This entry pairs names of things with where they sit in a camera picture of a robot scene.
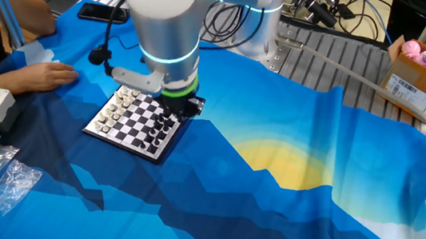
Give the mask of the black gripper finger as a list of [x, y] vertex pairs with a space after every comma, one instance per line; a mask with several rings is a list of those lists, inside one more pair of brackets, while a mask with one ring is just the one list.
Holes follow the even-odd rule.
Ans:
[[184, 103], [182, 114], [184, 117], [192, 118], [199, 116], [201, 111], [204, 109], [205, 99], [204, 98], [190, 98]]
[[173, 111], [166, 104], [160, 104], [159, 108], [162, 109], [162, 112], [158, 114], [159, 121], [163, 121], [164, 119], [170, 119], [170, 117], [173, 115]]

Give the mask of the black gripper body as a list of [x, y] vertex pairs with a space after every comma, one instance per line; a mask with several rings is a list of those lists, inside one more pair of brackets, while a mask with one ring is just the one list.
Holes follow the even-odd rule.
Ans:
[[190, 94], [183, 95], [183, 97], [176, 97], [176, 98], [162, 95], [157, 98], [157, 102], [159, 102], [160, 105], [163, 106], [164, 108], [167, 108], [172, 111], [178, 111], [178, 110], [183, 110], [191, 99], [196, 101], [202, 100], [200, 97], [196, 96], [195, 93], [190, 93]]

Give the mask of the person right hand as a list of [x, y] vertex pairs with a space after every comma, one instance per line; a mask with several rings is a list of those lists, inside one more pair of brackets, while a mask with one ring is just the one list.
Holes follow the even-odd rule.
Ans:
[[47, 62], [26, 66], [10, 75], [7, 89], [12, 94], [55, 90], [70, 84], [78, 78], [78, 73], [70, 65]]

